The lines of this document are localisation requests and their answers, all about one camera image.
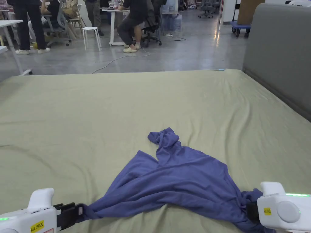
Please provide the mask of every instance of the white cable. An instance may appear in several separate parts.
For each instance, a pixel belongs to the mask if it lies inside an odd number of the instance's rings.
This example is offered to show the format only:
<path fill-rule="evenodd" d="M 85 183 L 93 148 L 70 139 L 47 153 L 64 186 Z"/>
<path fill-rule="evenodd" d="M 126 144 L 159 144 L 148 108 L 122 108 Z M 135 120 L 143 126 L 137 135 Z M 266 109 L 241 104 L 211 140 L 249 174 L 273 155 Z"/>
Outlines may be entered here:
<path fill-rule="evenodd" d="M 104 68 L 106 68 L 107 66 L 109 66 L 112 62 L 114 62 L 114 61 L 116 61 L 116 60 L 119 60 L 119 59 L 121 59 L 121 58 L 124 58 L 124 57 L 146 57 L 146 56 L 149 56 L 151 53 L 149 53 L 149 52 L 147 52 L 144 48 L 142 48 L 146 53 L 148 53 L 147 55 L 144 55 L 144 56 L 133 56 L 133 55 L 130 55 L 130 56 L 122 56 L 122 57 L 120 57 L 120 58 L 117 58 L 117 59 L 114 59 L 114 60 L 112 60 L 111 62 L 109 62 L 108 63 L 108 65 L 106 65 L 106 66 L 104 66 L 104 67 L 102 67 L 102 68 L 100 68 L 100 69 L 97 69 L 97 70 L 95 70 L 93 73 L 95 73 L 95 72 L 97 72 L 97 71 L 99 71 L 99 70 L 102 70 L 102 69 L 104 69 Z"/>

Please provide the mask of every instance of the cart wheel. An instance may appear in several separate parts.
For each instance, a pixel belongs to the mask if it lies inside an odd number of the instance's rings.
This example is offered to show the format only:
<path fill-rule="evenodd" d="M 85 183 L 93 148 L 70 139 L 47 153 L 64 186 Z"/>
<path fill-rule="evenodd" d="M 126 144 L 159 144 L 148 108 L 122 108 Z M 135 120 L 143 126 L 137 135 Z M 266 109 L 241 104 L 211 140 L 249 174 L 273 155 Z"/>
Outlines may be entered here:
<path fill-rule="evenodd" d="M 241 30 L 239 28 L 236 29 L 236 37 L 239 37 Z"/>

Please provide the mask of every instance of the office chair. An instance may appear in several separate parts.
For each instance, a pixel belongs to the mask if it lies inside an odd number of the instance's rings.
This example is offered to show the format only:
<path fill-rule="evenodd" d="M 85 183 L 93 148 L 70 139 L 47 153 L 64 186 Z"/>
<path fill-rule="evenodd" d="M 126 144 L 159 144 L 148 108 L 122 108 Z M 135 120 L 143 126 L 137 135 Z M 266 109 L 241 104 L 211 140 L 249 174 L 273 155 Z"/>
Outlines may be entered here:
<path fill-rule="evenodd" d="M 213 14 L 215 13 L 217 6 L 216 6 L 216 1 L 217 0 L 202 0 L 202 3 L 200 5 L 200 10 L 204 11 L 203 14 L 198 15 L 199 18 L 201 18 L 201 16 L 205 16 L 205 17 L 214 17 Z"/>
<path fill-rule="evenodd" d="M 71 38 L 69 36 L 68 32 L 68 25 L 67 25 L 67 20 L 65 18 L 65 14 L 63 12 L 63 4 L 66 4 L 66 0 L 60 0 L 59 3 L 59 10 L 58 10 L 58 15 L 57 15 L 57 22 L 51 22 L 51 15 L 42 15 L 44 16 L 49 24 L 49 28 L 43 27 L 43 31 L 46 33 L 53 33 L 55 34 L 56 37 L 53 37 L 53 39 L 47 44 L 48 47 L 51 46 L 51 44 L 56 43 L 56 42 L 63 42 L 64 40 L 68 40 L 71 42 Z M 68 36 L 68 39 L 65 38 L 60 38 L 59 33 L 65 32 Z"/>
<path fill-rule="evenodd" d="M 148 27 L 143 28 L 145 37 L 142 37 L 142 41 L 146 41 L 145 47 L 149 46 L 150 40 L 154 40 L 155 42 L 159 42 L 159 45 L 162 45 L 162 41 L 160 39 L 159 28 L 163 30 L 162 18 L 161 18 L 161 6 L 166 4 L 166 0 L 151 0 L 151 4 L 153 5 L 153 11 L 148 10 L 148 18 L 146 22 Z"/>

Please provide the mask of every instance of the cardboard box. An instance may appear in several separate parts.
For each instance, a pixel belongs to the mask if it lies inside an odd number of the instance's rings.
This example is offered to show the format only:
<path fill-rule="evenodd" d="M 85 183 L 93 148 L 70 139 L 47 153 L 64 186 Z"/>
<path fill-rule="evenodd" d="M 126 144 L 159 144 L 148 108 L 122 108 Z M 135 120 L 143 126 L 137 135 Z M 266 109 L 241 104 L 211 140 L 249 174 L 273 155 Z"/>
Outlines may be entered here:
<path fill-rule="evenodd" d="M 250 25 L 253 21 L 253 15 L 256 7 L 265 0 L 241 0 L 238 24 Z"/>

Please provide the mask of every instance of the green led light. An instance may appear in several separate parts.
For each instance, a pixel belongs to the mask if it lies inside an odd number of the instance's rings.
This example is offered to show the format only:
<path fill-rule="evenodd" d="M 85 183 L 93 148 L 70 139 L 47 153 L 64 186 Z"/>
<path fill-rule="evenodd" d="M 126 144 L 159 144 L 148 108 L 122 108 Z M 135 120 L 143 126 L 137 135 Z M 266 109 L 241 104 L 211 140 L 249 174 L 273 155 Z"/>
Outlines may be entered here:
<path fill-rule="evenodd" d="M 309 194 L 285 193 L 287 196 L 310 197 Z"/>

